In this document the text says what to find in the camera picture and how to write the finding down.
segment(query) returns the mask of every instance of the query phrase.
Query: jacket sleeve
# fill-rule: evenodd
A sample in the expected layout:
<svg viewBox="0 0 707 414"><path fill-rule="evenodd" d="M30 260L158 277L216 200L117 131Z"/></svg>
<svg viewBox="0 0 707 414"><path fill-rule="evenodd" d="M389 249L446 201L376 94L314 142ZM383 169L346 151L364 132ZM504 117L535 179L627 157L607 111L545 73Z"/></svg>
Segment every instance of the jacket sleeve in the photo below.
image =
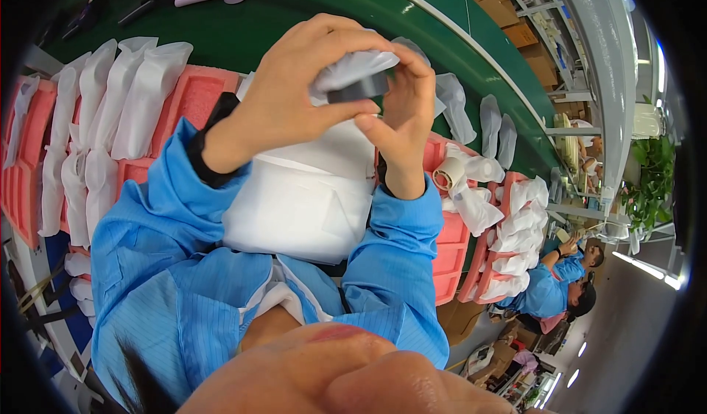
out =
<svg viewBox="0 0 707 414"><path fill-rule="evenodd" d="M197 130L185 118L150 166L144 184L126 181L96 227L91 282L98 323L125 293L221 240L221 216L250 174L251 163L220 189L202 183L185 148Z"/></svg>
<svg viewBox="0 0 707 414"><path fill-rule="evenodd" d="M405 332L398 348L424 352L436 366L444 367L449 344L437 322L432 280L436 239L444 220L439 193L425 178L425 193L412 201L376 189L370 228L349 256L341 286L371 292L387 306L404 306Z"/></svg>

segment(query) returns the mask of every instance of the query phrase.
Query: blue anti-static jacket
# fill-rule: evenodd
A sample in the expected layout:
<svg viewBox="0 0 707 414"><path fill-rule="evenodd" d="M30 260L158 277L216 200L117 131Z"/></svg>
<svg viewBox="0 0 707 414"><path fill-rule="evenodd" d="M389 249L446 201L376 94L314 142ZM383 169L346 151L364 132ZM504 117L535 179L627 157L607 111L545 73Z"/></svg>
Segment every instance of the blue anti-static jacket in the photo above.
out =
<svg viewBox="0 0 707 414"><path fill-rule="evenodd" d="M191 168L185 146L196 130L185 118L151 165L148 181L124 184L98 224L91 248L96 310L91 355L108 391L111 374L134 396L117 339L132 344L176 403L227 362L253 320L272 272L269 254L202 253L224 235L221 216L250 174L250 163L224 187L211 189ZM437 368L449 345L435 311L431 261L443 226L437 190L402 201L380 188L370 228L334 282L312 264L279 256L286 284L299 296L306 323L357 325Z"/></svg>

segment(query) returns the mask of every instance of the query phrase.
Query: hand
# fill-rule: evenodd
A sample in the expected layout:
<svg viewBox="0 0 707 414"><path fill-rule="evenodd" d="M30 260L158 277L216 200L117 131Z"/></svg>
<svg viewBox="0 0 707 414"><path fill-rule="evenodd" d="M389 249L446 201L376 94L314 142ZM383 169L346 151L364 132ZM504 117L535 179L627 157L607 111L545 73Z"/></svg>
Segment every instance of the hand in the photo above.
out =
<svg viewBox="0 0 707 414"><path fill-rule="evenodd" d="M385 158L390 193L415 199L425 193L422 159L434 121L435 73L410 49L394 48L400 63L383 98L383 119L362 113L356 116L356 125Z"/></svg>
<svg viewBox="0 0 707 414"><path fill-rule="evenodd" d="M577 253L577 242L582 239L579 233L574 232L570 235L570 239L567 242L563 242L558 247L562 256L567 256L569 254Z"/></svg>
<svg viewBox="0 0 707 414"><path fill-rule="evenodd" d="M393 51L393 44L344 17L318 14L288 30L263 56L245 99L208 131L202 157L228 173L254 155L319 138L329 127L359 114L376 114L372 100L314 107L309 86L347 52Z"/></svg>

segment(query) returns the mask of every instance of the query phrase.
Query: potted plant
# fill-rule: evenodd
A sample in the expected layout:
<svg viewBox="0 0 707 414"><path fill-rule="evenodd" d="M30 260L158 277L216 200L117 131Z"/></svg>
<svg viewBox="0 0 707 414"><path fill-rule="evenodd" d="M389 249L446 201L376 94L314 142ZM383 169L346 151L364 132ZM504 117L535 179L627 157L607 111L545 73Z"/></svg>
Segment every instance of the potted plant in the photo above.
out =
<svg viewBox="0 0 707 414"><path fill-rule="evenodd" d="M667 136L637 140L632 154L641 165L641 179L638 184L626 182L622 203L632 221L631 231L642 227L649 234L656 223L672 219L672 205L666 201L672 192L675 145Z"/></svg>

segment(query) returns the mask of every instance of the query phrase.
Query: black wrist strap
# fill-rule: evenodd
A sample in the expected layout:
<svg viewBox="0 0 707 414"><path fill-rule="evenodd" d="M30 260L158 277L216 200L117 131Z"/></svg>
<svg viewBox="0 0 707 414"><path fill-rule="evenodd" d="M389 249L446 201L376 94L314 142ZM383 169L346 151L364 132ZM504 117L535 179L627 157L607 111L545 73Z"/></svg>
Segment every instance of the black wrist strap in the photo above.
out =
<svg viewBox="0 0 707 414"><path fill-rule="evenodd" d="M224 92L218 97L218 101L214 109L211 110L211 115L208 117L207 124L203 129L194 135L187 145L187 156L191 163L191 168L197 173L197 176L207 186L212 189L218 189L229 182L238 171L231 173L218 173L208 168L201 156L204 151L204 140L206 139L208 130L220 120L226 118L238 106L238 99L233 92Z"/></svg>

